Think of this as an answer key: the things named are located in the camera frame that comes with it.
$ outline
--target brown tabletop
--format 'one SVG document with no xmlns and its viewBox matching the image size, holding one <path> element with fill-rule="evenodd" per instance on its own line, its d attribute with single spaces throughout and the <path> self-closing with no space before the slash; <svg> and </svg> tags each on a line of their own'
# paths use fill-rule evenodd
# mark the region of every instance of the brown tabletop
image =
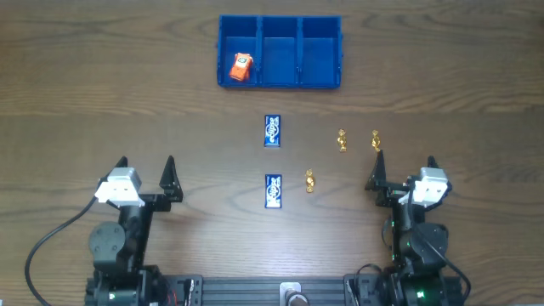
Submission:
<svg viewBox="0 0 544 306">
<path fill-rule="evenodd" d="M 219 87 L 220 14 L 340 14 L 341 88 Z M 155 215 L 145 260 L 167 274 L 387 266 L 390 211 L 363 190 L 377 129 L 389 179 L 431 154 L 449 175 L 454 191 L 428 220 L 450 230 L 467 303 L 544 303 L 543 20 L 539 1 L 1 2 L 0 299 L 37 305 L 28 252 L 123 155 L 145 191 L 176 158 L 186 197 Z M 263 148 L 270 113 L 282 115 L 278 150 Z M 264 209 L 266 173 L 283 174 L 281 210 Z M 95 204 L 38 251 L 31 275 L 50 303 L 82 304 L 88 235 L 116 218 Z"/>
</svg>

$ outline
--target wooden table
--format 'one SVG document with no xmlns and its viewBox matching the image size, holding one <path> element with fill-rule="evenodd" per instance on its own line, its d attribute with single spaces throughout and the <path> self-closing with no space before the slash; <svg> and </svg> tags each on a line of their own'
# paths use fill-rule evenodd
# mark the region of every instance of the wooden table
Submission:
<svg viewBox="0 0 544 306">
<path fill-rule="evenodd" d="M 220 88 L 220 14 L 340 14 L 342 87 Z M 544 303 L 543 20 L 539 1 L 1 2 L 0 299 L 37 304 L 27 253 L 123 155 L 146 191 L 176 158 L 186 197 L 155 215 L 146 257 L 168 274 L 386 266 L 389 210 L 363 191 L 377 129 L 390 179 L 431 154 L 448 173 L 454 192 L 428 219 L 450 229 L 468 304 Z M 282 114 L 279 150 L 263 148 L 269 113 Z M 283 174 L 281 210 L 264 209 L 266 173 Z M 50 303 L 82 303 L 88 235 L 116 217 L 95 204 L 38 251 L 31 274 Z"/>
</svg>

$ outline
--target blue candy bar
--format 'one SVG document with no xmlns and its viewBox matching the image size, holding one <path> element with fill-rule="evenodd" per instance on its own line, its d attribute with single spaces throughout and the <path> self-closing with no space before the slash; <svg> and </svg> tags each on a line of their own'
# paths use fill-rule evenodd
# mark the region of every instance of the blue candy bar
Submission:
<svg viewBox="0 0 544 306">
<path fill-rule="evenodd" d="M 266 115 L 264 117 L 264 146 L 280 147 L 281 139 L 281 117 L 280 115 Z"/>
<path fill-rule="evenodd" d="M 264 175 L 266 196 L 264 208 L 281 208 L 281 174 Z"/>
</svg>

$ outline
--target gold candy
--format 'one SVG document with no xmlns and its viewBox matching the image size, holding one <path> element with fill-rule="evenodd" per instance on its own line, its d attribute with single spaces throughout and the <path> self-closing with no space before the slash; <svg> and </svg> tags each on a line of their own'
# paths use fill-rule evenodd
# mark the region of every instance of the gold candy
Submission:
<svg viewBox="0 0 544 306">
<path fill-rule="evenodd" d="M 346 140 L 346 131 L 344 131 L 341 128 L 338 130 L 337 142 L 338 142 L 338 145 L 340 146 L 340 152 L 345 152 L 348 141 Z"/>
<path fill-rule="evenodd" d="M 312 169 L 306 171 L 306 192 L 314 192 L 315 178 Z"/>
<path fill-rule="evenodd" d="M 380 138 L 377 137 L 377 130 L 372 131 L 372 135 L 374 135 L 374 137 L 372 137 L 372 146 L 374 147 L 376 152 L 379 152 L 380 151 Z"/>
</svg>

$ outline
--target wooden surface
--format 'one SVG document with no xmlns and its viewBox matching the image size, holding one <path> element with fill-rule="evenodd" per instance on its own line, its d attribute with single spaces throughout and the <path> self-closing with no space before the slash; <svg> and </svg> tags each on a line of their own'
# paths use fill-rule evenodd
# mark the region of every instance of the wooden surface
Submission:
<svg viewBox="0 0 544 306">
<path fill-rule="evenodd" d="M 340 14 L 342 87 L 218 87 L 220 14 Z M 542 1 L 2 1 L 0 299 L 37 305 L 27 253 L 122 155 L 146 191 L 176 158 L 185 201 L 155 215 L 146 257 L 163 272 L 386 266 L 389 211 L 363 191 L 378 129 L 391 179 L 430 154 L 449 174 L 455 191 L 428 219 L 450 229 L 468 304 L 544 303 L 543 68 Z M 279 150 L 262 146 L 267 113 L 283 115 Z M 265 173 L 284 175 L 281 210 L 264 209 Z M 95 205 L 39 250 L 31 274 L 50 303 L 82 303 L 88 234 L 116 216 Z"/>
</svg>

